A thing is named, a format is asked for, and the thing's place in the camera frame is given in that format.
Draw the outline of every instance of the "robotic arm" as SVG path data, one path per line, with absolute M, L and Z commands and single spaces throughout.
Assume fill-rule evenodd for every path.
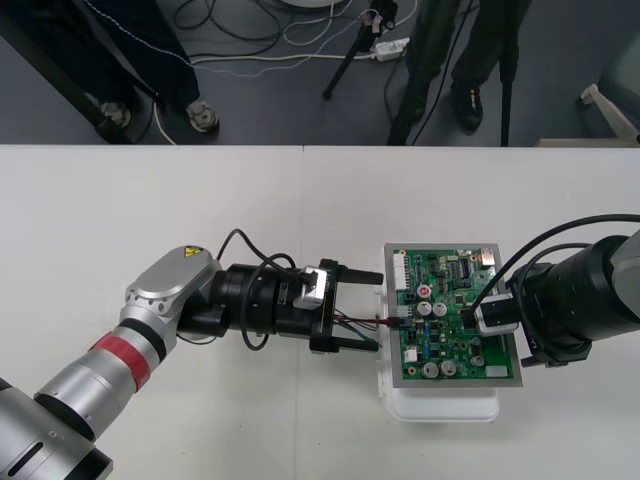
M 514 272 L 507 282 L 510 294 L 495 294 L 506 272 L 541 242 L 606 221 L 640 223 L 640 215 L 576 220 L 532 240 L 478 295 L 463 316 L 465 325 L 498 335 L 522 323 L 532 354 L 522 360 L 525 367 L 585 360 L 593 341 L 639 330 L 640 232 L 543 250 Z M 582 250 L 557 265 L 538 264 L 566 248 Z M 297 269 L 287 255 L 258 256 L 264 260 L 258 267 L 223 270 L 203 248 L 172 250 L 127 288 L 119 325 L 34 399 L 0 379 L 0 480 L 106 478 L 112 461 L 94 442 L 173 350 L 178 335 L 223 337 L 229 329 L 240 330 L 252 350 L 272 334 L 308 338 L 309 348 L 320 353 L 378 349 L 375 342 L 334 337 L 333 325 L 337 284 L 381 285 L 381 274 L 326 259 Z M 275 264 L 278 258 L 291 268 Z M 402 324 L 387 320 L 390 326 Z M 262 343 L 251 344 L 248 331 L 263 335 Z
M 179 333 L 222 337 L 235 329 L 248 342 L 252 331 L 264 335 L 254 350 L 277 333 L 308 338 L 315 352 L 376 351 L 375 342 L 333 336 L 334 303 L 339 282 L 382 280 L 332 260 L 284 269 L 267 259 L 225 271 L 203 248 L 172 250 L 127 288 L 118 326 L 33 399 L 0 379 L 0 480 L 106 478 L 112 461 L 94 442 L 175 348 Z

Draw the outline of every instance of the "gray metal frame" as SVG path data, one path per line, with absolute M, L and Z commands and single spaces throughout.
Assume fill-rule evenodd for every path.
M 500 251 L 497 243 L 387 243 L 384 246 L 384 267 L 387 285 L 387 302 L 389 303 L 389 315 L 398 314 L 398 303 L 396 300 L 396 286 L 393 276 L 393 251 L 394 250 L 479 250 L 490 248 L 496 260 L 496 269 L 502 267 Z M 506 293 L 504 281 L 498 282 L 498 291 Z M 520 373 L 520 362 L 516 350 L 516 340 L 514 335 L 508 334 L 507 345 L 511 352 L 511 364 L 513 366 L 513 378 L 488 378 L 469 380 L 443 380 L 443 379 L 422 379 L 405 380 L 402 378 L 402 357 L 400 351 L 400 334 L 397 329 L 391 329 L 391 373 L 394 388 L 487 388 L 487 387 L 521 387 L 522 375 Z

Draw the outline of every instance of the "sneaker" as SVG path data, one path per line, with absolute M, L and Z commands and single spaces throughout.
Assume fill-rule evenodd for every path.
M 451 86 L 451 106 L 463 130 L 477 130 L 483 116 L 479 88 L 462 88 L 454 83 Z
M 131 112 L 124 102 L 108 102 L 100 106 L 102 114 L 120 128 L 127 128 L 131 122 Z
M 187 107 L 191 126 L 200 133 L 211 133 L 218 129 L 218 114 L 206 100 L 199 98 Z

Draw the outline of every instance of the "silver robotic arm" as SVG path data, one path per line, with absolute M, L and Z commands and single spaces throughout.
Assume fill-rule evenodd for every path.
M 120 323 L 29 398 L 0 380 L 0 480 L 102 479 L 93 444 L 176 346 L 185 303 L 208 299 L 220 264 L 200 247 L 162 257 L 125 293 Z
M 176 248 L 127 288 L 118 326 L 33 399 L 0 379 L 0 480 L 109 475 L 112 461 L 94 442 L 175 348 L 178 333 L 197 340 L 240 330 L 252 350 L 276 333 L 308 338 L 315 352 L 378 349 L 377 342 L 334 337 L 332 328 L 338 282 L 380 285 L 382 275 L 326 259 L 297 269 L 288 255 L 267 258 L 237 230 L 224 246 L 236 233 L 261 265 L 222 270 L 201 247 Z M 276 258 L 291 268 L 274 264 Z M 251 344 L 248 331 L 263 342 Z

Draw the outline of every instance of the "black pants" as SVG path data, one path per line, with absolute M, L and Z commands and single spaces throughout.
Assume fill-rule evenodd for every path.
M 155 0 L 90 1 L 139 38 L 186 58 Z M 0 8 L 85 92 L 100 102 L 126 102 L 131 98 L 131 81 L 98 42 L 84 14 L 71 0 L 3 0 Z M 198 99 L 198 82 L 189 66 L 144 46 L 113 22 L 97 14 L 96 18 L 142 80 L 163 100 L 184 109 Z
M 469 42 L 451 77 L 465 87 L 479 87 L 487 81 L 502 53 L 505 2 L 517 2 L 518 25 L 531 0 L 480 0 L 480 9 Z M 404 144 L 412 127 L 414 111 L 427 101 L 431 81 L 440 75 L 455 30 L 461 0 L 423 0 L 407 50 L 409 83 L 398 115 L 393 121 L 390 144 Z

